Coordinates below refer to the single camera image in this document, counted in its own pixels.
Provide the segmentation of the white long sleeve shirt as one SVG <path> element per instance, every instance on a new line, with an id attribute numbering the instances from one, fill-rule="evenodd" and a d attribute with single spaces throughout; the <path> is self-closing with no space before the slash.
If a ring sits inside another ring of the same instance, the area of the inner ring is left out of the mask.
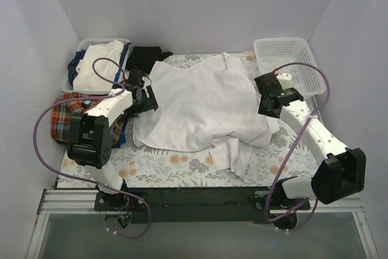
<path id="1" fill-rule="evenodd" d="M 159 107 L 134 120 L 138 147 L 209 149 L 218 170 L 243 178 L 253 149 L 267 147 L 279 130 L 258 113 L 256 89 L 233 55 L 222 53 L 187 69 L 157 61 L 149 77 Z"/>

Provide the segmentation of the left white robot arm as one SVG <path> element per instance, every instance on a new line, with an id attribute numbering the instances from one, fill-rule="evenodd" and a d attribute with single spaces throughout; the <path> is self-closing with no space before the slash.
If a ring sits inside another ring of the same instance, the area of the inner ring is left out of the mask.
<path id="1" fill-rule="evenodd" d="M 140 113 L 156 111 L 158 103 L 147 74 L 131 70 L 123 87 L 111 90 L 111 98 L 99 102 L 83 114 L 73 115 L 67 156 L 85 168 L 97 182 L 96 188 L 108 195 L 108 203 L 115 210 L 128 206 L 129 196 L 124 179 L 110 162 L 113 138 L 110 128 L 118 118 L 137 118 Z"/>

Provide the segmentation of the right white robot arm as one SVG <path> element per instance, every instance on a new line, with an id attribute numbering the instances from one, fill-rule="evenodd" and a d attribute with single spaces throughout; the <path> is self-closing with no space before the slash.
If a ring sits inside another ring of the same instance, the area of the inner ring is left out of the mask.
<path id="1" fill-rule="evenodd" d="M 255 83 L 261 95 L 259 114 L 278 118 L 291 127 L 318 165 L 312 177 L 279 180 L 271 200 L 278 207 L 288 209 L 296 199 L 316 198 L 330 204 L 361 192 L 365 181 L 365 153 L 336 139 L 312 116 L 302 94 L 294 88 L 283 88 L 273 72 L 257 77 Z"/>

